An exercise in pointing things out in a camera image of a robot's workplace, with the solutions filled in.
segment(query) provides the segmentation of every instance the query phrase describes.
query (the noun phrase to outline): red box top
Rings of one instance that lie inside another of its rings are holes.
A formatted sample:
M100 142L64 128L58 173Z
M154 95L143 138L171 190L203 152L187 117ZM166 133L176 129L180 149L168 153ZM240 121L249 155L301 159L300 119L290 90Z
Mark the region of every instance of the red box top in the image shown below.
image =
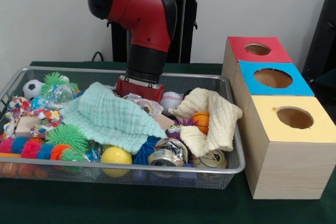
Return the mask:
M236 61L292 63L277 37L228 37Z

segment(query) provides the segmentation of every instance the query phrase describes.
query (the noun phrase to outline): basketball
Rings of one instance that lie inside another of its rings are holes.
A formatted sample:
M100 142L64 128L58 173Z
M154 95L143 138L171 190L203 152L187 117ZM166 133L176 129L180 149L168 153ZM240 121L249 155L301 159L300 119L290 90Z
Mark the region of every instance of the basketball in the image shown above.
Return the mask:
M200 131L202 131L205 135L209 132L209 113L205 111L195 113L191 119L193 120L193 124L195 124Z

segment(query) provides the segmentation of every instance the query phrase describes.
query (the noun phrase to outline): circular hole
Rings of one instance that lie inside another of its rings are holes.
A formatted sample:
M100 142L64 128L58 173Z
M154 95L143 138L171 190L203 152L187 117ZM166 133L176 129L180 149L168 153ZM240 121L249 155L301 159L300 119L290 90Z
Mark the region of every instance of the circular hole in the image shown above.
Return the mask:
M273 68L263 68L256 71L254 78L261 84L275 89L284 89L293 83L289 74Z
M295 107L282 107L277 111L279 120L297 129L307 129L313 125L313 117L305 110Z
M268 46L260 43L247 44L245 49L254 55L267 55L271 52L271 49Z

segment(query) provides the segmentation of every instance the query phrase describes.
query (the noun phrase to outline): teal towel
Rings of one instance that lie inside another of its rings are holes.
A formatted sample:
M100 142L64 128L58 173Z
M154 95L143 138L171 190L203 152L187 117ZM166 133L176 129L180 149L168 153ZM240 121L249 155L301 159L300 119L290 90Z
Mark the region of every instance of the teal towel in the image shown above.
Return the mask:
M118 146L132 154L138 152L148 136L166 138L159 124L138 105L116 97L98 82L60 112L64 123L80 127L87 139Z

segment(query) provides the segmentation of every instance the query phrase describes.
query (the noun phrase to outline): black cable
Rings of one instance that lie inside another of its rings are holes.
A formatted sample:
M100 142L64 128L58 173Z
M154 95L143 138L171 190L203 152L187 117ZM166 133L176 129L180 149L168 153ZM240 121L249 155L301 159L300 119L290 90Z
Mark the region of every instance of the black cable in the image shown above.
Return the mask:
M100 56L100 60L101 61L104 61L104 57L103 55L101 54L101 52L97 51L94 53L93 57L92 57L92 60L91 61L94 61L96 59L96 56L99 55Z

